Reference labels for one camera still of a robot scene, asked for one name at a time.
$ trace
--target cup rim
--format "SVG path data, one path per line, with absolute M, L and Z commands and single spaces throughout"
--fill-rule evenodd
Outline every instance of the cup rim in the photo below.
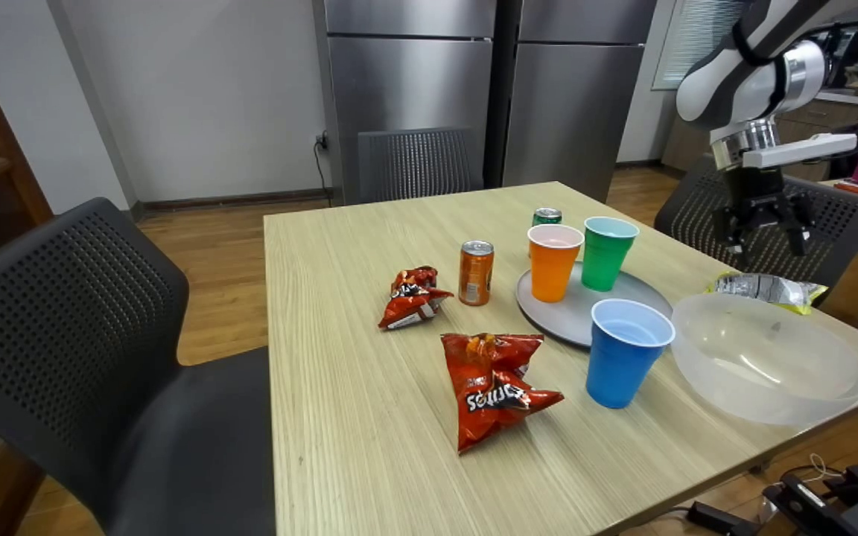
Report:
M 609 306 L 609 303 L 624 303 L 624 306 L 635 306 L 635 309 L 644 309 L 645 315 L 658 320 L 664 329 L 666 329 L 666 336 L 661 336 L 658 344 L 638 344 L 638 341 L 624 341 L 618 333 L 609 333 L 605 329 L 605 321 L 597 321 L 597 309 L 602 306 Z M 644 300 L 627 300 L 627 299 L 602 299 L 588 306 L 588 321 L 605 330 L 608 336 L 618 341 L 618 344 L 627 344 L 627 347 L 638 347 L 638 350 L 666 350 L 673 341 L 676 341 L 676 326 L 654 306 L 644 303 Z
M 571 244 L 547 244 L 545 238 L 538 238 L 542 232 L 551 232 L 551 229 L 563 229 L 565 238 L 571 238 Z M 579 248 L 584 242 L 584 232 L 577 227 L 569 227 L 569 224 L 542 224 L 542 227 L 526 227 L 526 242 L 538 244 L 538 248 L 547 248 L 547 250 L 575 250 Z
M 638 238 L 638 227 L 621 217 L 584 217 L 584 229 L 608 238 Z

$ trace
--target door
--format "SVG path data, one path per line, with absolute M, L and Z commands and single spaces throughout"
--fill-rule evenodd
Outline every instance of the door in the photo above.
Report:
M 639 44 L 518 44 L 505 186 L 556 180 L 608 198 Z
M 442 137 L 459 147 L 468 140 L 468 157 L 459 156 L 454 160 L 471 160 L 468 177 L 483 181 L 489 41 L 326 40 L 326 61 L 337 117 L 329 137 L 341 172 L 337 181 L 341 199 L 378 199 L 378 190 L 404 195 L 393 186 L 364 186 L 359 166 L 375 169 L 381 160 L 359 160 L 359 156 L 375 157 L 389 147 L 407 147 L 404 153 L 416 156 L 420 140 L 426 140 L 426 153 L 453 147 Z

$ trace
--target floor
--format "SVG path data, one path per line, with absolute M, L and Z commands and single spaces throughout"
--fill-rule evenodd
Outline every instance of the floor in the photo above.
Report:
M 676 177 L 661 166 L 621 166 L 612 177 L 608 204 L 644 224 L 651 224 L 658 205 L 673 190 Z M 198 204 L 150 208 L 140 217 L 145 236 L 189 281 L 189 303 L 177 344 L 180 363 L 203 363 L 218 355 L 262 347 L 264 336 L 264 274 L 262 274 L 262 216 L 323 208 L 323 198 L 283 198 L 253 204 Z M 858 326 L 858 259 L 848 266 L 837 290 L 822 303 L 831 315 Z M 715 482 L 697 500 L 740 518 L 757 518 L 758 492 L 781 481 L 787 469 L 858 466 L 858 418 L 848 418 L 809 440 L 793 445 L 761 472 Z M 46 481 L 33 500 L 21 536 L 89 536 L 101 533 L 92 516 Z M 627 530 L 630 536 L 702 533 L 682 522 L 682 510 L 670 510 L 650 524 Z

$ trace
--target green cup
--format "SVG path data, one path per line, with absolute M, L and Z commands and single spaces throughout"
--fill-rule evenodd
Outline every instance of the green cup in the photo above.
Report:
M 584 220 L 579 287 L 609 291 L 635 244 L 638 227 L 617 217 Z

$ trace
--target wall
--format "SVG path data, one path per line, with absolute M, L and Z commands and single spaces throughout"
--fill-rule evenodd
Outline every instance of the wall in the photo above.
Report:
M 52 0 L 137 199 L 319 187 L 307 0 Z
M 673 92 L 654 92 L 651 82 L 658 71 L 658 61 L 664 50 L 666 28 L 670 28 L 670 12 L 676 0 L 658 0 L 645 44 L 644 44 L 644 61 L 630 96 L 630 110 L 627 110 L 627 125 L 624 134 L 618 137 L 618 153 L 617 160 L 658 160 L 661 147 L 664 147 L 664 132 L 673 113 Z
M 0 0 L 0 107 L 52 213 L 130 205 L 43 0 Z

